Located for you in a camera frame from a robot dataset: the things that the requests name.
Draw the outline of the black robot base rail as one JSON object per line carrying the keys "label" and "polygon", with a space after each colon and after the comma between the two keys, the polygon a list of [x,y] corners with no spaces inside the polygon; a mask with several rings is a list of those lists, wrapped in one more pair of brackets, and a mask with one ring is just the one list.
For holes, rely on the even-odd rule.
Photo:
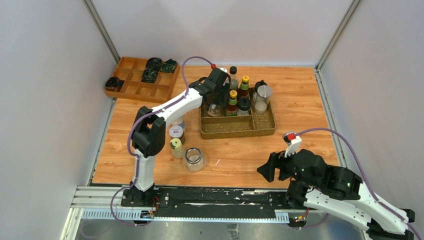
{"label": "black robot base rail", "polygon": [[290,206],[285,190],[155,186],[147,195],[125,189],[119,207],[140,208],[135,223],[148,220],[187,222],[283,223],[302,228],[310,211]]}

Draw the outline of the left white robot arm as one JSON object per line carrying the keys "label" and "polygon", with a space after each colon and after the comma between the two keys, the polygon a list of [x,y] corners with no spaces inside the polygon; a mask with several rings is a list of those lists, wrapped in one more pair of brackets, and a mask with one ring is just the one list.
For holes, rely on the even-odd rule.
{"label": "left white robot arm", "polygon": [[230,78],[222,68],[213,68],[209,76],[190,83],[185,91],[166,103],[138,110],[129,134],[135,155],[130,192],[140,206],[149,206],[153,201],[155,160],[166,143],[169,125],[191,110],[226,100]]}

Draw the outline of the yellow cap chili sauce bottle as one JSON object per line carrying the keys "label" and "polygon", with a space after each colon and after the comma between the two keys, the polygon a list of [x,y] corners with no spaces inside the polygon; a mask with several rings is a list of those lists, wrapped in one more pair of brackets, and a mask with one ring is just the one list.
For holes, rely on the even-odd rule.
{"label": "yellow cap chili sauce bottle", "polygon": [[238,98],[242,99],[242,98],[247,98],[249,95],[249,81],[250,81],[250,77],[248,75],[243,75],[241,78],[241,83],[240,86],[238,88]]}

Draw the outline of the small black cap bottle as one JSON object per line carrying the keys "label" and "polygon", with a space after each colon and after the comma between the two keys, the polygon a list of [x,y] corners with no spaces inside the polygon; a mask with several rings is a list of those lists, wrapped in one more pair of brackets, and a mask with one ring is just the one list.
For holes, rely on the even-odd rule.
{"label": "small black cap bottle", "polygon": [[223,107],[219,104],[211,103],[207,109],[207,115],[210,117],[222,117]]}

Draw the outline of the tall black cap oil bottle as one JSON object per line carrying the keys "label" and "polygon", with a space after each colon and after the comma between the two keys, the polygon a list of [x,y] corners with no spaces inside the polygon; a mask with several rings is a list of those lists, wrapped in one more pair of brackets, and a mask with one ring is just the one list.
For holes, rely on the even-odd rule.
{"label": "tall black cap oil bottle", "polygon": [[238,88],[239,88],[239,81],[238,81],[238,78],[237,78],[237,72],[238,72],[238,69],[237,69],[236,66],[231,66],[229,68],[229,75],[230,75],[230,87],[229,88],[231,90],[235,90],[235,91],[237,91]]}

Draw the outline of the steel lid glass jar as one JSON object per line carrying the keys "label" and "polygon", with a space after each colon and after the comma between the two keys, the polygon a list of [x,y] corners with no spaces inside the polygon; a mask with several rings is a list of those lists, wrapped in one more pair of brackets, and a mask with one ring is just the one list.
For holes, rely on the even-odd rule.
{"label": "steel lid glass jar", "polygon": [[261,85],[257,89],[254,111],[257,114],[264,114],[268,109],[273,89],[268,85]]}

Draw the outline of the yellow cap green bottle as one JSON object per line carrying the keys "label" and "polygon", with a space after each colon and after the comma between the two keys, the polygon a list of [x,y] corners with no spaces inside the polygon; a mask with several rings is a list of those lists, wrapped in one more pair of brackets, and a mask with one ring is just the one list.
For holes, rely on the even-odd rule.
{"label": "yellow cap green bottle", "polygon": [[237,95],[238,93],[236,90],[229,91],[228,102],[227,102],[226,110],[225,110],[225,115],[227,117],[237,115],[237,108],[238,108]]}

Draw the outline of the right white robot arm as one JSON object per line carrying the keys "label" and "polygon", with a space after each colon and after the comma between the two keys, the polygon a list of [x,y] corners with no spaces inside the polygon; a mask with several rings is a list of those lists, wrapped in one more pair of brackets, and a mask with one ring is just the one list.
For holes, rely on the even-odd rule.
{"label": "right white robot arm", "polygon": [[415,212],[374,199],[362,178],[348,168],[328,165],[320,155],[302,149],[290,156],[271,153],[257,172],[271,183],[276,169],[280,181],[290,180],[285,201],[292,209],[326,212],[357,226],[372,240],[415,238],[408,229]]}

